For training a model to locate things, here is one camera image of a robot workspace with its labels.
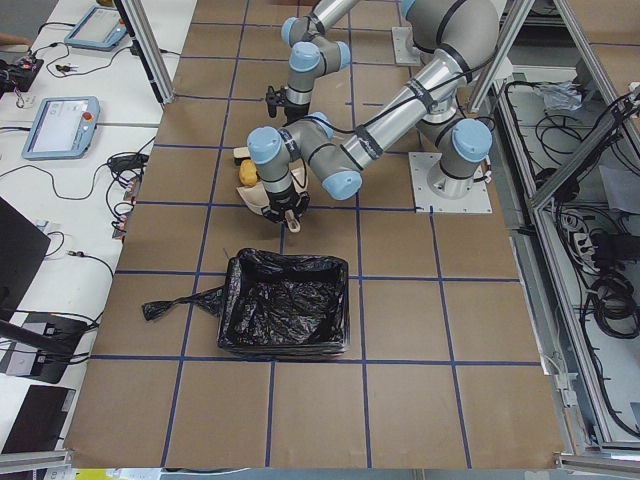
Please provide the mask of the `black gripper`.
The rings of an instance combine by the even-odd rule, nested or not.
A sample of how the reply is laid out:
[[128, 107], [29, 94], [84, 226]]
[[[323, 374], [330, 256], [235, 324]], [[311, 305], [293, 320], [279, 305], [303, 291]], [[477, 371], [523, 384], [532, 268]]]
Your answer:
[[296, 190], [285, 192], [267, 191], [268, 205], [261, 208], [261, 215], [273, 223], [285, 223], [285, 213], [291, 211], [296, 220], [307, 210], [310, 196], [306, 191], [298, 193]]
[[302, 105], [296, 104], [287, 98], [286, 92], [285, 87], [281, 87], [278, 90], [273, 86], [267, 88], [265, 102], [269, 117], [275, 118], [280, 109], [284, 111], [288, 123], [293, 123], [307, 116], [309, 113], [309, 103]]

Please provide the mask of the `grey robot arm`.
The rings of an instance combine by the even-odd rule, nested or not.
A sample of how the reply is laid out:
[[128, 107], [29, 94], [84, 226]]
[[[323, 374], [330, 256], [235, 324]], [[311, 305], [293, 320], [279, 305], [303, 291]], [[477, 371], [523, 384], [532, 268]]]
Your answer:
[[353, 5], [319, 1], [307, 15], [291, 17], [281, 27], [281, 38], [291, 48], [288, 83], [269, 90], [266, 101], [271, 117], [282, 107], [287, 121], [280, 128], [256, 128], [247, 138], [267, 197], [260, 213], [274, 223], [299, 220], [308, 207], [309, 196], [297, 191], [289, 168], [297, 160], [308, 165], [332, 198], [345, 200], [360, 189], [362, 171], [417, 128], [442, 151], [429, 172], [433, 192], [454, 199], [472, 184], [491, 148], [488, 127], [463, 117], [456, 100], [458, 89], [495, 55], [499, 15], [489, 1], [402, 2], [413, 45], [430, 60], [377, 115], [333, 143], [335, 128], [309, 108], [315, 81], [351, 62], [349, 47], [325, 34]]
[[289, 123], [309, 113], [315, 81], [351, 64], [351, 51], [342, 41], [326, 38], [327, 31], [344, 17], [356, 0], [318, 1], [305, 16], [290, 17], [281, 26], [281, 38], [291, 47], [287, 85], [265, 94], [267, 111], [275, 118], [284, 110]]

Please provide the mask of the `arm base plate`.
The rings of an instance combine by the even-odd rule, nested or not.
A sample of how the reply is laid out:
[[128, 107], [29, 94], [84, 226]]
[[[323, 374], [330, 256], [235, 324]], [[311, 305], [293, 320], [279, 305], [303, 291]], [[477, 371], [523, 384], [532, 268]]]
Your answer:
[[423, 64], [421, 51], [414, 46], [413, 29], [410, 26], [393, 27], [391, 36], [397, 65], [418, 67]]
[[481, 164], [471, 178], [453, 179], [441, 169], [440, 153], [408, 154], [417, 213], [491, 214], [493, 212]]

